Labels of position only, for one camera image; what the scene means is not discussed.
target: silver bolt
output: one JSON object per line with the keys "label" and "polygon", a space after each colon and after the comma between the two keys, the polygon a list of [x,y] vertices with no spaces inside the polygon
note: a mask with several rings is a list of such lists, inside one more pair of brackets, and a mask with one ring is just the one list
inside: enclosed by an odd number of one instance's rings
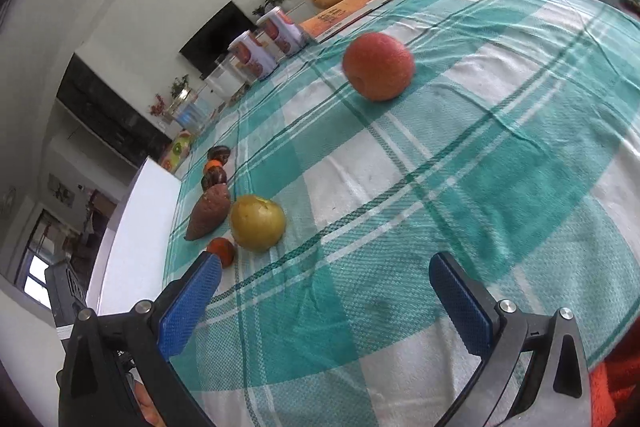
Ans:
{"label": "silver bolt", "polygon": [[505,313],[513,313],[518,309],[516,304],[509,299],[505,299],[504,301],[500,301],[500,309]]}
{"label": "silver bolt", "polygon": [[574,318],[574,312],[572,312],[569,308],[560,308],[560,316],[570,321],[572,318]]}
{"label": "silver bolt", "polygon": [[140,315],[144,315],[145,313],[148,313],[149,310],[151,309],[151,306],[153,305],[153,302],[151,301],[140,301],[138,302],[138,304],[136,304],[135,306],[135,311],[136,313],[139,313]]}
{"label": "silver bolt", "polygon": [[80,319],[81,321],[87,321],[89,320],[89,317],[91,317],[92,312],[93,310],[91,308],[80,310],[80,312],[78,313],[78,319]]}

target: checkered tablecloth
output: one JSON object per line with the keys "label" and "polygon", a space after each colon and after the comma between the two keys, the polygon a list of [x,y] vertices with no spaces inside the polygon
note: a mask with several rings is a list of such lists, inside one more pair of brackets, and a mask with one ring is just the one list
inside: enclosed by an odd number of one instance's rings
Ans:
{"label": "checkered tablecloth", "polygon": [[[415,57],[391,102],[341,71],[371,31]],[[308,46],[182,168],[167,282],[230,237],[182,238],[214,144],[287,230],[239,250],[174,367],[218,427],[432,425],[478,363],[429,284],[441,250],[524,311],[571,308],[593,367],[640,306],[639,103],[640,25],[594,0],[393,0]]]}

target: table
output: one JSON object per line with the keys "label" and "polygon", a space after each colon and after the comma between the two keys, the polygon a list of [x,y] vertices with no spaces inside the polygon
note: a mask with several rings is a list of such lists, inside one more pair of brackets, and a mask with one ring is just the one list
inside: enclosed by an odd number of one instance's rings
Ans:
{"label": "table", "polygon": [[[365,31],[414,53],[391,102],[341,72]],[[165,282],[230,237],[182,239],[214,144],[287,231],[239,251],[172,359],[216,425],[433,425],[478,364],[429,283],[442,250],[497,299],[571,308],[601,360],[640,307],[638,49],[595,0],[393,0],[225,110],[182,170]]]}

